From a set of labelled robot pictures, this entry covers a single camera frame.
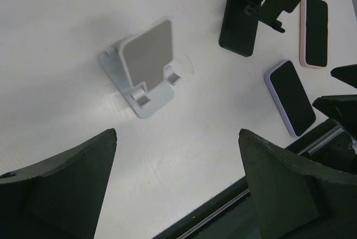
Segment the lilac case phone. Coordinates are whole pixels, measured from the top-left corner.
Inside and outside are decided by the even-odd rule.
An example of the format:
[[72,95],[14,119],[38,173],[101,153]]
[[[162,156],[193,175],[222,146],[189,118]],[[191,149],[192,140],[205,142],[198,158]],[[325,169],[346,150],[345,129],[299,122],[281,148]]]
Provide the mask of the lilac case phone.
[[290,135],[303,135],[316,115],[292,61],[280,61],[265,73],[264,81]]

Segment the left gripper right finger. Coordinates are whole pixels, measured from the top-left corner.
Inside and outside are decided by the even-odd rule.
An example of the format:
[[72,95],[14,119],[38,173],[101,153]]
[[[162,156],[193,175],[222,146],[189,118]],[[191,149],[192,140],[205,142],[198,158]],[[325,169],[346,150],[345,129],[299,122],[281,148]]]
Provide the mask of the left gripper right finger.
[[250,130],[238,144],[262,238],[356,238],[356,175]]

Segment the silver folding phone stand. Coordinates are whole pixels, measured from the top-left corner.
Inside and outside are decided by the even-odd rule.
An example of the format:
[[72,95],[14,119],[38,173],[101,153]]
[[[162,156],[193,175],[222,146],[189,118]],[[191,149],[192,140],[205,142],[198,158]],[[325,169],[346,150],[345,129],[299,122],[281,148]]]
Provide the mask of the silver folding phone stand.
[[173,100],[180,80],[173,61],[172,21],[163,17],[141,32],[115,42],[98,62],[133,112],[147,119]]

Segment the pink case phone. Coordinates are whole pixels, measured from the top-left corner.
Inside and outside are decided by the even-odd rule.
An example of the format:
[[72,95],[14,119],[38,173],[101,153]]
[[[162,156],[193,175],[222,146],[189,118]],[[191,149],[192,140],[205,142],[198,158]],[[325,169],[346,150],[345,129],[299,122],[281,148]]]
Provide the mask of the pink case phone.
[[300,64],[322,69],[328,64],[329,8],[323,0],[300,4]]

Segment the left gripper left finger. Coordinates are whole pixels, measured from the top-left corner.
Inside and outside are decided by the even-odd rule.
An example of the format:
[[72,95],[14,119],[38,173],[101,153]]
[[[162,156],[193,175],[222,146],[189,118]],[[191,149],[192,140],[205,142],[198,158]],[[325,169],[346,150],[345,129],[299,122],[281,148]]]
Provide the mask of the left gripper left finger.
[[1,238],[94,238],[117,148],[111,128],[1,175]]

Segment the black folding phone stand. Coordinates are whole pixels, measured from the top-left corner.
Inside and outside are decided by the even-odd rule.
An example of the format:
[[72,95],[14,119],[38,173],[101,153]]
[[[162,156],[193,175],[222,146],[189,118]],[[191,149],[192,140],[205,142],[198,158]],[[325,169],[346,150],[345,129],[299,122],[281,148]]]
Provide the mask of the black folding phone stand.
[[258,23],[284,33],[278,17],[291,13],[302,0],[226,0],[219,45],[244,57],[253,54]]

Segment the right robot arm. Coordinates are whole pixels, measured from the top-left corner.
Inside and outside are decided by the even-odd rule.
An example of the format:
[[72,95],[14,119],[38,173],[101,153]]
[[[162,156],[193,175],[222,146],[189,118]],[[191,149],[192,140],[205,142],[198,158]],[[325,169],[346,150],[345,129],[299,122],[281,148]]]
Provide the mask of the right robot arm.
[[343,129],[316,160],[326,166],[356,174],[356,95],[323,96],[313,106]]

